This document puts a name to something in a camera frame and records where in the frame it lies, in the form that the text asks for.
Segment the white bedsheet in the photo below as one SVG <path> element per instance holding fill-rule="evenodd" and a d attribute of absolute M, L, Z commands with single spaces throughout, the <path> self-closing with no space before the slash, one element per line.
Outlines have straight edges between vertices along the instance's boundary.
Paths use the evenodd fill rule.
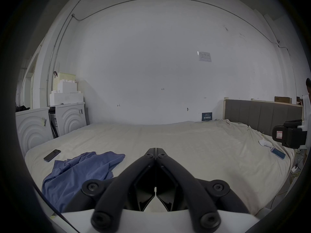
<path fill-rule="evenodd" d="M 258 141 L 263 138 L 284 152 L 285 159 L 261 146 Z M 226 181 L 253 215 L 279 191 L 294 161 L 294 150 L 281 146 L 272 137 L 244 124 L 218 120 L 143 126 L 91 124 L 30 149 L 25 162 L 41 188 L 54 160 L 72 159 L 91 151 L 124 153 L 124 160 L 113 169 L 116 177 L 154 147 L 163 148 L 195 178 Z M 45 162 L 43 158 L 54 149 L 61 153 Z"/>

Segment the wall wire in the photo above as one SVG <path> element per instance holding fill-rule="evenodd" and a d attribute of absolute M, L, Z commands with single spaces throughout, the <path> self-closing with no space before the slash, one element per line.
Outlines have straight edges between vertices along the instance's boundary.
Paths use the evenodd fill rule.
<path fill-rule="evenodd" d="M 132 2 L 132 1 L 137 1 L 137 0 L 127 0 L 127 1 L 124 1 L 124 2 L 119 2 L 119 3 L 113 4 L 113 5 L 111 5 L 111 6 L 108 6 L 108 7 L 105 7 L 105 8 L 103 8 L 103 9 L 100 9 L 100 10 L 98 10 L 98 11 L 96 11 L 96 12 L 94 12 L 94 13 L 92 13 L 92 14 L 90 14 L 90 15 L 88 15 L 87 17 L 84 17 L 84 18 L 82 18 L 82 19 L 77 19 L 77 18 L 74 16 L 74 14 L 72 15 L 72 17 L 75 18 L 77 21 L 83 21 L 83 20 L 87 19 L 88 17 L 90 17 L 90 16 L 92 16 L 92 15 L 98 13 L 98 12 L 101 12 L 101 11 L 103 11 L 103 10 L 106 10 L 106 9 L 108 9 L 108 8 L 111 8 L 111 7 L 113 7 L 113 6 L 116 6 L 116 5 L 119 5 L 119 4 L 122 4 L 122 3 Z M 256 29 L 259 33 L 261 33 L 261 34 L 262 34 L 268 41 L 270 41 L 272 44 L 276 44 L 276 45 L 278 46 L 278 48 L 281 48 L 281 49 L 285 48 L 285 49 L 287 50 L 288 54 L 289 54 L 289 57 L 290 57 L 290 52 L 288 51 L 288 48 L 287 48 L 287 47 L 280 47 L 279 44 L 278 44 L 277 42 L 272 42 L 272 41 L 271 41 L 268 37 L 266 37 L 266 35 L 264 35 L 264 33 L 262 33 L 259 29 L 257 29 L 257 28 L 256 28 L 255 26 L 253 26 L 251 23 L 249 23 L 248 21 L 246 21 L 246 20 L 243 19 L 242 17 L 236 15 L 235 13 L 233 13 L 233 12 L 231 12 L 231 11 L 229 11 L 229 10 L 223 9 L 223 8 L 217 6 L 217 5 L 208 3 L 208 2 L 202 2 L 202 1 L 199 1 L 199 0 L 189 0 L 189 1 L 200 2 L 200 3 L 207 4 L 207 5 L 211 5 L 211 6 L 213 6 L 213 7 L 222 9 L 222 10 L 224 10 L 224 11 L 226 11 L 226 12 L 228 12 L 228 13 L 230 13 L 230 14 L 232 14 L 232 15 L 238 17 L 238 18 L 240 18 L 241 20 L 243 20 L 243 21 L 245 21 L 246 23 L 248 23 L 249 25 L 251 25 L 251 26 L 252 26 L 254 29 Z M 291 66 L 292 66 L 292 68 L 293 68 L 293 74 L 294 74 L 294 80 L 295 80 L 295 88 L 296 88 L 296 95 L 297 95 L 296 78 L 295 78 L 295 72 L 294 72 L 294 67 L 293 67 L 293 63 L 292 63 L 291 57 L 290 57 L 290 63 L 291 63 Z"/>
<path fill-rule="evenodd" d="M 75 9 L 75 7 L 79 4 L 80 1 L 81 1 L 81 0 L 79 0 L 79 1 L 76 3 L 76 5 L 73 7 L 73 9 L 72 9 L 72 10 L 70 11 L 70 13 L 68 14 L 66 20 L 64 21 L 64 24 L 62 25 L 62 27 L 61 27 L 61 29 L 60 29 L 60 31 L 59 31 L 59 33 L 58 33 L 58 36 L 57 36 L 56 41 L 55 41 L 55 44 L 54 44 L 54 46 L 53 46 L 53 50 L 52 50 L 51 58 L 50 58 L 50 63 L 49 63 L 49 68 L 48 68 L 48 76 L 47 76 L 47 79 L 46 79 L 46 105 L 48 105 L 48 103 L 49 103 L 49 100 L 48 100 L 48 97 L 49 97 L 49 90 L 48 90 L 48 85 L 49 85 L 49 73 L 50 73 L 51 62 L 52 62 L 52 57 L 53 57 L 53 53 L 54 53 L 54 50 L 55 50 L 55 46 L 56 46 L 57 40 L 58 40 L 58 38 L 59 38 L 59 36 L 60 36 L 60 33 L 61 33 L 61 31 L 62 31 L 62 29 L 63 29 L 63 27 L 64 27 L 66 21 L 68 20 L 69 16 L 71 15 L 71 13 L 72 13 L 73 10 Z"/>

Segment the black smartphone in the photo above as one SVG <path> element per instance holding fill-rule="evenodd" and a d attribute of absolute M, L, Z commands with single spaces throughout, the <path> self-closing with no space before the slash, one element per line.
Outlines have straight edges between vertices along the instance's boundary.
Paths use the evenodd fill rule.
<path fill-rule="evenodd" d="M 51 153 L 49 153 L 46 157 L 44 157 L 43 159 L 47 162 L 49 162 L 50 160 L 52 160 L 56 155 L 58 155 L 60 153 L 60 150 L 53 150 Z"/>

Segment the red label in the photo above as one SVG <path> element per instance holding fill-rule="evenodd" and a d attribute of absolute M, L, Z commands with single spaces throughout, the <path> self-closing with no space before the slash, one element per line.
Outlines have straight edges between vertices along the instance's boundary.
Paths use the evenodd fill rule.
<path fill-rule="evenodd" d="M 277 131 L 277 132 L 276 132 L 276 137 L 277 137 L 278 139 L 282 139 L 282 136 L 283 136 L 283 131 Z"/>

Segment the sign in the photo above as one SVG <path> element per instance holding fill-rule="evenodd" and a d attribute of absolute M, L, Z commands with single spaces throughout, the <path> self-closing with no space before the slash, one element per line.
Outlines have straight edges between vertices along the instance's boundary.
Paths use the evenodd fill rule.
<path fill-rule="evenodd" d="M 213 120 L 212 112 L 202 113 L 202 121 L 210 121 L 210 120 Z"/>
<path fill-rule="evenodd" d="M 277 131 L 277 132 L 276 132 L 276 137 L 277 137 L 278 139 L 282 139 L 282 137 L 283 137 L 283 131 Z"/>

